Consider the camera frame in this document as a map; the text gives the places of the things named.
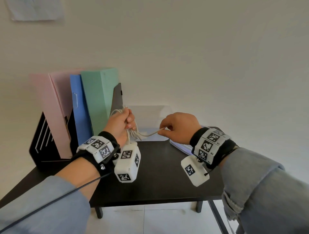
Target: gray sleeve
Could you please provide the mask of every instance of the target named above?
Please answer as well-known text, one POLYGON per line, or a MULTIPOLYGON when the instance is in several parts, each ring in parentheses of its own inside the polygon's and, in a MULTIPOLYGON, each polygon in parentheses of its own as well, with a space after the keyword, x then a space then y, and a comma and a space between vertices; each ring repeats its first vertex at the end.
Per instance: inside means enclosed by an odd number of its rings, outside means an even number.
MULTIPOLYGON (((71 183, 58 176, 47 177, 43 182, 0 209, 0 230, 73 189, 75 187, 71 183)), ((85 233, 89 215, 89 202, 81 192, 77 191, 42 209, 4 233, 85 233)))
POLYGON ((222 168, 229 220, 246 233, 309 233, 309 185, 263 155, 239 148, 222 168))

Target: tabletop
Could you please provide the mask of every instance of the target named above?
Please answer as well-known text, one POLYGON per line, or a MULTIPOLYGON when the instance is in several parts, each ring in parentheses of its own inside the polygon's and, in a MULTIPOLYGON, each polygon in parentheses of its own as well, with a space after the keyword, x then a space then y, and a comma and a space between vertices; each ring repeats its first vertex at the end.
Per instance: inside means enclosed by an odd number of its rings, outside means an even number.
MULTIPOLYGON (((114 174, 101 179, 90 200, 91 207, 221 199, 224 185, 219 167, 210 173, 208 181, 195 187, 180 164, 187 155, 169 140, 138 142, 138 147, 141 160, 137 179, 132 183, 120 183, 114 174)), ((0 208, 62 168, 63 164, 44 171, 34 168, 0 200, 0 208)))

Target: black file organizer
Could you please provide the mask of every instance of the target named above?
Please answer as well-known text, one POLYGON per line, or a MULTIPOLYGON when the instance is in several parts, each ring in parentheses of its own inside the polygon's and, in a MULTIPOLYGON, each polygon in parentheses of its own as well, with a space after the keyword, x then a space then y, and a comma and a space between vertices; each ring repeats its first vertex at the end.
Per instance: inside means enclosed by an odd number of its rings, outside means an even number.
MULTIPOLYGON (((121 83, 114 88, 112 110, 122 109, 122 90, 121 83)), ((67 120, 68 130, 71 136, 71 151, 74 155, 78 147, 76 127, 73 110, 70 119, 67 120)), ((29 153, 39 170, 46 170, 50 168, 64 167, 69 164, 69 159, 62 159, 58 153, 53 136, 49 130, 48 123, 42 113, 36 132, 32 139, 29 153)))

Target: hand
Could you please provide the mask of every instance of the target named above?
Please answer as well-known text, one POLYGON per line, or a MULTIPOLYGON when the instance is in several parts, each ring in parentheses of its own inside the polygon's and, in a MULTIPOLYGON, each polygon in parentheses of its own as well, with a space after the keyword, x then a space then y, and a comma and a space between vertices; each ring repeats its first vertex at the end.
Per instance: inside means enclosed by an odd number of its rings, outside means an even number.
POLYGON ((115 138, 120 147, 125 145, 127 141, 127 131, 126 129, 132 128, 135 130, 135 116, 132 114, 132 111, 128 108, 125 108, 123 113, 115 113, 109 117, 108 122, 103 129, 103 131, 109 132, 115 138))
POLYGON ((164 129, 160 130, 158 134, 180 144, 190 144, 194 133, 202 128, 194 115, 180 112, 166 116, 160 124, 160 128, 164 127, 170 131, 164 129))

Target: blue folder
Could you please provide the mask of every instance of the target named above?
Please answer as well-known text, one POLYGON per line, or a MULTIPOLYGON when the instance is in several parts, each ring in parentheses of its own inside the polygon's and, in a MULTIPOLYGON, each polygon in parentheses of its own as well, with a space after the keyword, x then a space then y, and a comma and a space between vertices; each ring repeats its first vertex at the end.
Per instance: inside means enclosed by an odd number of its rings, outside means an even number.
POLYGON ((93 136, 87 108, 82 78, 80 75, 70 75, 73 112, 77 133, 78 145, 86 142, 93 136))

